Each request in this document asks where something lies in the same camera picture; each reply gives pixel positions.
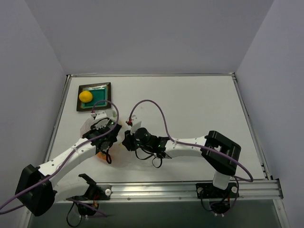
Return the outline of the orange fake fruit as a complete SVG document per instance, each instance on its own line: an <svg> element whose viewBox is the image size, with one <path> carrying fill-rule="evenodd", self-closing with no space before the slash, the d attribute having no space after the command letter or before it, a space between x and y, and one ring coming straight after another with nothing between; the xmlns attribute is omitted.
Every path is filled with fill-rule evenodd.
<svg viewBox="0 0 304 228"><path fill-rule="evenodd" d="M99 159L101 159L101 160L106 161L107 163L111 163L111 162L112 162L112 157L111 157L110 154L104 154L104 153L102 153L102 152L99 152L99 153L97 154L97 157L98 157Z"/></svg>

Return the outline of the translucent plastic bag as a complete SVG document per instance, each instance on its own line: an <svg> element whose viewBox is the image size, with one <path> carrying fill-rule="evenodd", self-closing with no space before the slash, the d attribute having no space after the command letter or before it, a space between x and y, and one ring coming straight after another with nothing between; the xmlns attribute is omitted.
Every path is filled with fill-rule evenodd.
<svg viewBox="0 0 304 228"><path fill-rule="evenodd" d="M89 130L89 127L94 124L97 123L96 120L94 120L92 117L89 117L85 123L82 125L81 129L80 129L80 135L82 136L84 133L86 133ZM111 163L107 163L104 160L99 159L101 162L105 163L105 164L109 164L112 165L115 168L123 168L128 166L129 164L133 163L133 159L135 159L135 154L134 152L128 151L123 145L122 145L122 141L124 139L124 131L127 130L127 127L125 124L122 124L121 122L118 122L119 124L122 125L118 136L117 136L117 142L115 142L108 150L108 153L104 154L110 154L112 157L112 162Z"/></svg>

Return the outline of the yellow fake lemon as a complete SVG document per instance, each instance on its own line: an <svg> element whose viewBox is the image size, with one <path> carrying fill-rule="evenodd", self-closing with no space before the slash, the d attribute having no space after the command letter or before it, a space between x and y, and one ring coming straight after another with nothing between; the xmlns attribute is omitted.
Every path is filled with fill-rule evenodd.
<svg viewBox="0 0 304 228"><path fill-rule="evenodd" d="M79 94L78 98L82 103L89 103L93 100L93 94L90 91L85 90Z"/></svg>

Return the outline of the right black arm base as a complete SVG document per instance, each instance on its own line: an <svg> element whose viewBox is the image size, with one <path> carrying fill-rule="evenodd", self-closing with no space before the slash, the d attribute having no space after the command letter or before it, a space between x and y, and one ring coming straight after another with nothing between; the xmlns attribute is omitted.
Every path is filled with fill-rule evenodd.
<svg viewBox="0 0 304 228"><path fill-rule="evenodd" d="M239 184L234 182L229 183L225 190L212 183L197 183L195 187L203 209L214 216L226 216L239 197Z"/></svg>

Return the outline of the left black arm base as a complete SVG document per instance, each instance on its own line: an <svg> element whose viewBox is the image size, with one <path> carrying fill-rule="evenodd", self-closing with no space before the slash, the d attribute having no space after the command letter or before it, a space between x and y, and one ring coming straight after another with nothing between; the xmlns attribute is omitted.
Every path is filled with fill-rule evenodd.
<svg viewBox="0 0 304 228"><path fill-rule="evenodd" d="M77 179L72 180L69 184L67 200L73 202L70 210L77 212L81 218L109 217L99 209L100 203L98 201L110 200L112 194L111 185L99 186L84 173L80 174Z"/></svg>

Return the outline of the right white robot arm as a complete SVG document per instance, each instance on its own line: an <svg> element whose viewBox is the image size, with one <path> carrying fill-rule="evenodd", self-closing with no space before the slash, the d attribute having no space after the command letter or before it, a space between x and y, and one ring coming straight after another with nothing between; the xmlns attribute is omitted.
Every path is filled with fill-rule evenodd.
<svg viewBox="0 0 304 228"><path fill-rule="evenodd" d="M152 135L141 127L135 132L125 131L122 144L128 151L140 149L160 162L176 157L204 158L215 170L211 190L216 196L228 191L228 183L236 174L241 152L240 145L217 131L209 131L204 137L171 139Z"/></svg>

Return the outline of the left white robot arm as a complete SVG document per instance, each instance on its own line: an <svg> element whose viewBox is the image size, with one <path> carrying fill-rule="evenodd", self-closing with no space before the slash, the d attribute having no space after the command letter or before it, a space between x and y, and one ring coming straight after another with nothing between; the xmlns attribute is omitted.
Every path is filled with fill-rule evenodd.
<svg viewBox="0 0 304 228"><path fill-rule="evenodd" d="M91 129L66 151L37 167L28 165L22 170L15 195L34 215L46 213L55 202L67 199L93 200L102 196L102 188L87 174L62 181L70 171L99 152L108 152L117 142L121 124L110 118L102 127Z"/></svg>

